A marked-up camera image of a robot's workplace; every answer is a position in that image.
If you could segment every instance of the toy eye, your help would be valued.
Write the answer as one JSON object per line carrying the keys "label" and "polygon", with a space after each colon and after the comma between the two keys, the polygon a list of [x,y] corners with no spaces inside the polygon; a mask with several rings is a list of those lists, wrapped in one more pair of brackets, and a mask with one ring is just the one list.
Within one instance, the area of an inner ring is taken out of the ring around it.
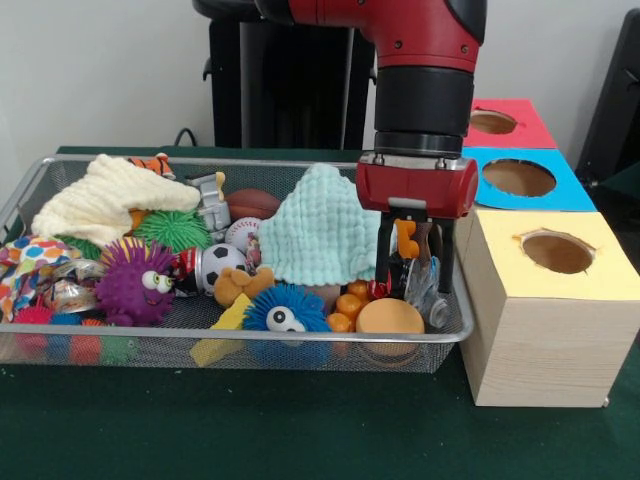
{"label": "toy eye", "polygon": [[158,275],[153,270],[149,270],[148,272],[144,272],[142,275],[142,285],[149,290],[155,290],[158,284],[160,283],[160,275]]}
{"label": "toy eye", "polygon": [[304,325],[287,307],[273,307],[267,314],[267,328],[272,332],[306,332]]}
{"label": "toy eye", "polygon": [[171,280],[166,275],[160,275],[160,283],[158,283],[156,290],[158,290],[160,293],[168,293],[169,290],[171,290],[172,286],[173,280]]}

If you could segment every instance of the shape sorter box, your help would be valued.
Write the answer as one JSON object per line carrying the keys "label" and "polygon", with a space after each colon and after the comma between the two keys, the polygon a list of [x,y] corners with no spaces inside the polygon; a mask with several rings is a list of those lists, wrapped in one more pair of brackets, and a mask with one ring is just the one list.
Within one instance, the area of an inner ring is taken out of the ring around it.
{"label": "shape sorter box", "polygon": [[478,209],[465,267],[476,405],[602,406],[640,328],[640,277],[602,215]]}
{"label": "shape sorter box", "polygon": [[476,207],[456,226],[456,248],[464,257],[474,211],[479,208],[595,212],[589,195],[558,150],[465,148],[478,162]]}
{"label": "shape sorter box", "polygon": [[468,147],[557,149],[528,99],[476,99],[471,107]]}

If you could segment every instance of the circular hole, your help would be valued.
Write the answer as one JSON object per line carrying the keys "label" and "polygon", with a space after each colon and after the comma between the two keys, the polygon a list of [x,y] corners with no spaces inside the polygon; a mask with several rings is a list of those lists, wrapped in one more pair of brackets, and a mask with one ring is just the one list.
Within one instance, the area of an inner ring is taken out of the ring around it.
{"label": "circular hole", "polygon": [[559,232],[533,234],[525,239],[522,247],[531,260],[558,273],[584,272],[593,262],[587,245]]}
{"label": "circular hole", "polygon": [[506,113],[493,110],[474,110],[471,112],[471,126],[476,130],[493,135],[506,135],[516,129],[518,122]]}
{"label": "circular hole", "polygon": [[521,197],[542,197],[556,188],[549,170],[527,160],[496,160],[485,165],[482,174],[498,190]]}

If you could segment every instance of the light blue knit hat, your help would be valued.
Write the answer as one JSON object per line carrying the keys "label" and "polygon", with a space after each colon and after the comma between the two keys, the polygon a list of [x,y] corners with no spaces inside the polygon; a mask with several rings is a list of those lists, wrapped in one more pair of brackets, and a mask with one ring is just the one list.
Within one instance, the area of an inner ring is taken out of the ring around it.
{"label": "light blue knit hat", "polygon": [[317,163],[262,222],[262,262],[277,280],[296,285],[371,280],[379,226],[380,213],[360,206],[356,186],[336,167]]}

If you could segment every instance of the green spiky ball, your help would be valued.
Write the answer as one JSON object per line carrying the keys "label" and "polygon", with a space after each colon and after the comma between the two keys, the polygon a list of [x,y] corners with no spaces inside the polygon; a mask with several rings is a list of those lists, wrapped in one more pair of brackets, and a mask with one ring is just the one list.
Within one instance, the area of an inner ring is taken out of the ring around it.
{"label": "green spiky ball", "polygon": [[82,256],[87,260],[100,260],[102,250],[100,250],[100,247],[91,243],[89,240],[71,237],[69,235],[60,235],[58,239],[64,244],[80,250],[82,252]]}
{"label": "green spiky ball", "polygon": [[205,249],[213,245],[211,235],[195,210],[150,213],[133,234],[144,238],[147,244],[155,240],[176,253],[191,247]]}

